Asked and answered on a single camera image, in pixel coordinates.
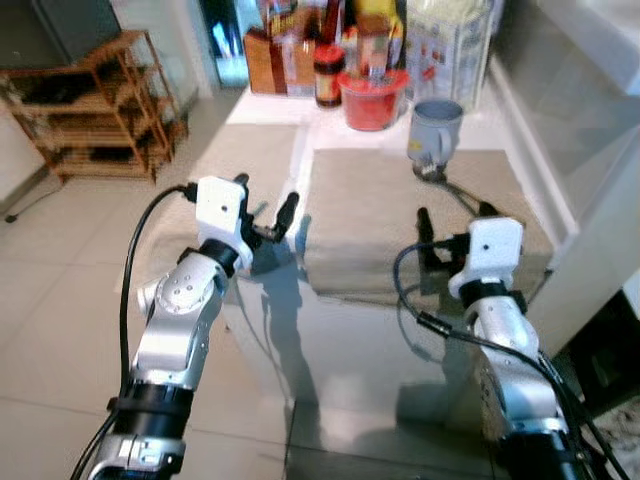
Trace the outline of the clear printed plastic container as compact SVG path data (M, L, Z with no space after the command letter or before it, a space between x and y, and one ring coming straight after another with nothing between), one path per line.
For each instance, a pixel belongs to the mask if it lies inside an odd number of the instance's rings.
M406 0L406 70L413 99L475 109L497 0Z

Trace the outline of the brown cardboard box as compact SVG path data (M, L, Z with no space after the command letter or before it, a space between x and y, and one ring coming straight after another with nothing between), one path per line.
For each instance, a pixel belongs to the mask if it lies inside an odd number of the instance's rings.
M261 27L243 37L250 91L261 95L287 95L282 49Z

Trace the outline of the clear jar with brown lid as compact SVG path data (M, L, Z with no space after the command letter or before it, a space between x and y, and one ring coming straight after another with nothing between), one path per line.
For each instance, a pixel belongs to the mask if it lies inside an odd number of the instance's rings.
M384 14L357 17L356 70L365 78L383 77L387 72L392 23Z

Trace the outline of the dark sauce jar red lid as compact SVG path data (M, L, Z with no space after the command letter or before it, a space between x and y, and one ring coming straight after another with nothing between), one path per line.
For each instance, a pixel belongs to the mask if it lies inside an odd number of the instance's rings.
M333 44L317 46L312 60L316 105L324 109L339 108L340 87L337 77L346 69L346 51Z

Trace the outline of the white counter unit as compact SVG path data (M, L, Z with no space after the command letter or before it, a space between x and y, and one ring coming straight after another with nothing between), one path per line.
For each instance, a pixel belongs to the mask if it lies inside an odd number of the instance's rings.
M637 292L637 14L625 0L504 0L494 74L556 246L529 315L549 355L614 294Z

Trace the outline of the beige cloth placemat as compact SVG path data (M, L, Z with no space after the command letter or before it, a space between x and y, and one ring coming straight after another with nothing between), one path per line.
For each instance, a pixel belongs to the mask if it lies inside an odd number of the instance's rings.
M445 170L449 182L524 224L516 287L539 287L556 251L527 204L506 154L465 150ZM444 189L422 182L399 152L333 148L314 156L303 270L317 296L393 305L390 270L397 253L417 242L416 211L428 209L435 239L466 232L472 216Z

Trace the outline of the grey ceramic mug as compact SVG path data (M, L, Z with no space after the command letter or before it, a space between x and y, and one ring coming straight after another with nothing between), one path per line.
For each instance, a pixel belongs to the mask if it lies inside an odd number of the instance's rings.
M449 99L424 99L413 105L407 154L416 172L444 172L460 142L465 108Z

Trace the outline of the white crumpled cloth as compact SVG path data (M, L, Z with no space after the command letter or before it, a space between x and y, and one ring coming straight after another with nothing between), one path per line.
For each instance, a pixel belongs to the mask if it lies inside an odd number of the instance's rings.
M596 429L611 445L614 457L630 476L637 480L640 457L640 399L632 398L594 419Z

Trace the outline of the black box appliance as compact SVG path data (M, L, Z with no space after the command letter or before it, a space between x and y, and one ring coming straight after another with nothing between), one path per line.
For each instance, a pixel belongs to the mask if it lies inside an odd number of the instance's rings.
M110 0L0 0L0 69L68 67L120 32Z

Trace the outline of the wooden slatted shelf rack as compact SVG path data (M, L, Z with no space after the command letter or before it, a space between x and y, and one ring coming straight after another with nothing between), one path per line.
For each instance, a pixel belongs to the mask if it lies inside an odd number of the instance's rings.
M0 102L60 180L156 180L189 133L145 29L69 67L0 69Z

